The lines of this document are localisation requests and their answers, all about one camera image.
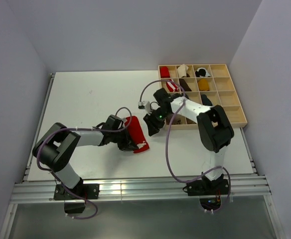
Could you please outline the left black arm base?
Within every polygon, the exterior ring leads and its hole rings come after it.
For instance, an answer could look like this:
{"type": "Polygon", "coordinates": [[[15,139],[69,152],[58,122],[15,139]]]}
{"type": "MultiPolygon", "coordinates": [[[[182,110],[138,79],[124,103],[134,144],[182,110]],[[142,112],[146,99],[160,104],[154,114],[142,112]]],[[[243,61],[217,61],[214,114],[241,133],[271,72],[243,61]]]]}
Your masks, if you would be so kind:
{"type": "Polygon", "coordinates": [[[99,197],[99,184],[84,184],[79,182],[73,189],[63,184],[55,186],[54,201],[64,201],[64,212],[71,216],[78,216],[88,206],[89,200],[96,200],[99,197]]]}

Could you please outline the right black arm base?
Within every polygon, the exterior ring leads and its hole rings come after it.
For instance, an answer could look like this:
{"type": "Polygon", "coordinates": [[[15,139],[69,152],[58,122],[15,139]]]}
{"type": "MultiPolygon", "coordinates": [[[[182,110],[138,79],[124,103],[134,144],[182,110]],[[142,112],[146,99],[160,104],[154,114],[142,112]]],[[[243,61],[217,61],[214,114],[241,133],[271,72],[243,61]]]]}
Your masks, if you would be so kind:
{"type": "Polygon", "coordinates": [[[200,199],[200,205],[204,210],[213,212],[221,207],[221,196],[230,195],[230,183],[223,176],[222,174],[218,179],[212,181],[203,176],[200,180],[187,183],[182,190],[188,196],[210,196],[200,199]]]}

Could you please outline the red patterned sock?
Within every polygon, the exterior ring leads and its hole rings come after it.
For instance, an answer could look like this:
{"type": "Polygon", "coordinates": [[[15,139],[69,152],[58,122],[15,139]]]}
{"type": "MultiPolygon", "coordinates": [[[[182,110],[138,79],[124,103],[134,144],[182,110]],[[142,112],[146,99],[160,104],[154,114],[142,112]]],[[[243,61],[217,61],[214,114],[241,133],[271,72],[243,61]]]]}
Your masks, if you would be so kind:
{"type": "Polygon", "coordinates": [[[149,144],[146,141],[138,118],[136,116],[126,117],[125,126],[127,126],[127,130],[133,142],[137,145],[137,149],[134,150],[134,154],[149,150],[149,144]]]}

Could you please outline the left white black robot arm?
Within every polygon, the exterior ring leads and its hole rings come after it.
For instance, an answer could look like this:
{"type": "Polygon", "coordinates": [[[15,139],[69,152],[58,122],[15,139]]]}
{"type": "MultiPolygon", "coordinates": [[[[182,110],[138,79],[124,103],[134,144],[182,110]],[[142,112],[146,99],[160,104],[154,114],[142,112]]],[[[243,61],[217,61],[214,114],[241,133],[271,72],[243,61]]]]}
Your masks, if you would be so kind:
{"type": "Polygon", "coordinates": [[[125,121],[110,115],[105,122],[88,129],[70,129],[57,122],[36,143],[32,155],[38,163],[48,167],[55,179],[66,187],[65,193],[72,199],[81,197],[83,179],[70,164],[71,156],[77,147],[104,146],[117,144],[121,151],[135,151],[137,144],[130,136],[125,121]]]}

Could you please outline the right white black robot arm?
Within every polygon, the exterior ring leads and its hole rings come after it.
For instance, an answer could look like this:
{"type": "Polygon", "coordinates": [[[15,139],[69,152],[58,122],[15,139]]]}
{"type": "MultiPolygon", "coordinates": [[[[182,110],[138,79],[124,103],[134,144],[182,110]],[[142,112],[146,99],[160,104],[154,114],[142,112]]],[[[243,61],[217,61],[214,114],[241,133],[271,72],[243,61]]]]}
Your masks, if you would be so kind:
{"type": "Polygon", "coordinates": [[[153,97],[158,104],[155,110],[149,101],[140,99],[138,102],[138,108],[146,110],[144,121],[148,135],[159,133],[168,117],[173,120],[176,115],[180,115],[195,122],[201,143],[210,154],[210,158],[204,163],[207,169],[200,176],[204,179],[201,183],[202,190],[213,194],[219,188],[218,181],[224,177],[225,152],[234,137],[234,130],[224,109],[220,105],[205,106],[196,103],[188,99],[185,93],[170,95],[164,88],[157,90],[153,97]]]}

